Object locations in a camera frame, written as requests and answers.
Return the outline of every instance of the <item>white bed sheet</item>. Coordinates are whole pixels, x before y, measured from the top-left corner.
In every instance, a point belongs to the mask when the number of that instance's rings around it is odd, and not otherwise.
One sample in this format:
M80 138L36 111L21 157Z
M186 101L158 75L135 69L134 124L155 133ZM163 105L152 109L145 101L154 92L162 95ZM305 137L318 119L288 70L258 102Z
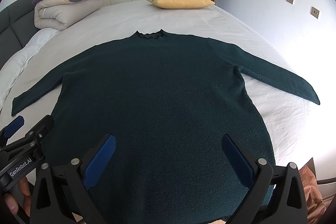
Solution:
M293 69L262 36L216 6L198 10L164 10L145 0L99 9L53 37L29 62L11 89L0 115L0 128L10 123L13 98L32 87L47 72L78 53L104 42L163 29L233 43L243 50L289 71ZM263 117L273 144L277 165L295 162L301 168L312 157L306 147L313 103L243 75L248 95ZM10 139L21 138L35 123L50 114L61 86L18 115L25 125Z

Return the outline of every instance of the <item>finger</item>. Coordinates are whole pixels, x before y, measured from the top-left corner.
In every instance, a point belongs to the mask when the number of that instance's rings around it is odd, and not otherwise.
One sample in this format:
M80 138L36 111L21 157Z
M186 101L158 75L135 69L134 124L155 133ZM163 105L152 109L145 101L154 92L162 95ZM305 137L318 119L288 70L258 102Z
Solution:
M30 208L32 205L32 196L31 195L26 195L25 199L23 201L23 209L25 210L27 216L30 217Z
M30 195L30 190L29 190L29 186L28 186L28 180L26 177L23 177L20 181L19 181L19 187L21 192L24 195Z
M4 201L7 207L9 208L9 210L12 212L12 214L16 215L19 210L19 206L17 205L15 198L13 198L12 195L10 194L5 194Z

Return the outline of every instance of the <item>metal bolt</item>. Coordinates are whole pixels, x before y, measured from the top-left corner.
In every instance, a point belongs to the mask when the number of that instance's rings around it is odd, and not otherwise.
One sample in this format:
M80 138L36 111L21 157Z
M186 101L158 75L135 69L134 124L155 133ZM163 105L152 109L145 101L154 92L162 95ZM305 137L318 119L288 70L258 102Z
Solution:
M49 164L47 164L46 162L41 165L41 168L43 170L47 169L48 167L49 167Z
M296 164L295 163L293 163L293 162L291 162L290 164L289 164L289 166L291 167L291 168L293 168L293 169L296 169Z
M79 163L79 159L78 158L74 158L71 160L71 164L72 165L77 165Z
M258 163L260 165L266 165L267 164L267 160L265 160L264 158L260 158L260 159L258 159Z

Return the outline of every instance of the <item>upholstered headboard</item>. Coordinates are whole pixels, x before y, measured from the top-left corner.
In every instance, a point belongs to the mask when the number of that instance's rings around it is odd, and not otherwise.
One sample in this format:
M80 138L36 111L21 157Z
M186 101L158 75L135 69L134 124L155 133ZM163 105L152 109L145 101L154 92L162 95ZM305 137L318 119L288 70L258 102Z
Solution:
M17 0L0 12L0 69L39 30L34 25L33 0Z

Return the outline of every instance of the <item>sweater sleeve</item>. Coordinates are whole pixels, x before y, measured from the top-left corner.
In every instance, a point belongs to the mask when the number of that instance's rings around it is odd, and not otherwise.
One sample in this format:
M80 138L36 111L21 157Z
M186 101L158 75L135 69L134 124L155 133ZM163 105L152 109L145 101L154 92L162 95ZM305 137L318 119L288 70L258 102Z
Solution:
M240 73L251 76L279 90L312 101L317 105L320 104L313 87L295 73L245 52L234 44L214 39L209 39L209 43L221 59L238 66Z
M60 85L63 82L63 76L66 73L70 73L80 69L83 63L83 60L81 60L81 58L78 58L78 56L80 55L81 54L76 55L59 64L57 67L53 68L50 72L48 72L29 90L23 92L18 97L15 97L12 104L12 116L16 115L27 106L36 102L42 96Z

